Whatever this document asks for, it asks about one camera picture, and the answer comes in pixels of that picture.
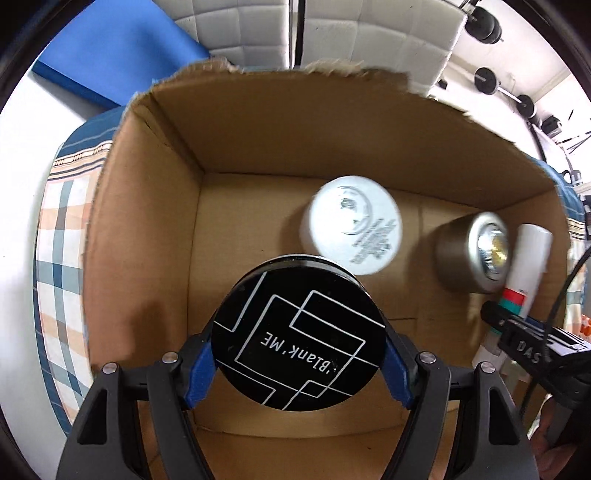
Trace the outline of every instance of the plaid fabric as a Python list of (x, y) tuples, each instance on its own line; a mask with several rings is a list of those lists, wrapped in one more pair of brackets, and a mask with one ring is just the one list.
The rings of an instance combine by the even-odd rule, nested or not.
[[(570, 272), (585, 252), (586, 233), (583, 203), (579, 195), (574, 191), (574, 188), (569, 183), (566, 183), (564, 177), (556, 172), (555, 169), (540, 160), (533, 158), (532, 160), (554, 181), (556, 193), (560, 197), (564, 212), (568, 217), (570, 248), (568, 251), (567, 270)], [(591, 333), (587, 328), (589, 322), (582, 315), (586, 276), (587, 267), (583, 266), (570, 284), (566, 296), (566, 314), (562, 328), (583, 339), (589, 340), (589, 336), (587, 335)]]
[(93, 381), (82, 310), (82, 256), (96, 185), (122, 113), (118, 108), (99, 115), (72, 134), (54, 160), (41, 204), (33, 266), (37, 349), (65, 434)]

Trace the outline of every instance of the cardboard box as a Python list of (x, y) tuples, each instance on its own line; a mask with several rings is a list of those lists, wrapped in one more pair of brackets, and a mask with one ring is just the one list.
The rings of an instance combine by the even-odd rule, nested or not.
[[(277, 255), (302, 252), (298, 226), (328, 180), (361, 175), (389, 189), (402, 214), (393, 262), (362, 277), (377, 305), (419, 349), (468, 366), (484, 298), (450, 293), (433, 267), (438, 226), (477, 210), (554, 234), (531, 314), (545, 318), (567, 269), (567, 222), (553, 182), (513, 145), (461, 112), (405, 92), (380, 70), (239, 72), (189, 67), (129, 106), (107, 159), (87, 240), (84, 305), (93, 366), (146, 365), (201, 331), (234, 283)], [(147, 409), (155, 478), (164, 478)], [(440, 459), (449, 455), (449, 415)], [(380, 478), (406, 415), (380, 373), (334, 407), (261, 406), (218, 372), (193, 412), (220, 480)]]

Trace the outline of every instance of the dumbbell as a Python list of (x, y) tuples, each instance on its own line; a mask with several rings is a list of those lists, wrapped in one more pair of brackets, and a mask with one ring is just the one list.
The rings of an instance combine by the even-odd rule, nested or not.
[(503, 95), (506, 95), (515, 101), (517, 104), (517, 111), (523, 118), (527, 118), (534, 125), (540, 123), (540, 119), (537, 118), (536, 115), (534, 101), (531, 97), (525, 94), (515, 96), (511, 92), (507, 92), (507, 90), (501, 87), (501, 83), (496, 78), (495, 72), (491, 69), (487, 69), (486, 67), (479, 68), (474, 74), (474, 85), (479, 92), (486, 95), (494, 95), (496, 92), (501, 92)]

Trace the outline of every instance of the silver metal canister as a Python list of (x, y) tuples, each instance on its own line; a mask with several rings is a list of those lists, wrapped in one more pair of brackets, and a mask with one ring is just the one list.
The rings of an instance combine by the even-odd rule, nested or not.
[(435, 264), (437, 276), (448, 290), (499, 290), (509, 270), (505, 224), (492, 212), (480, 212), (443, 225), (437, 231)]

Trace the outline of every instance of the blue cushion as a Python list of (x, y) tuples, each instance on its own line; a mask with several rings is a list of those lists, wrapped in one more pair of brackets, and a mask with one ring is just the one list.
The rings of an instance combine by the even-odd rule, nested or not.
[(33, 72), (113, 108), (207, 58), (151, 0), (95, 0), (51, 41)]

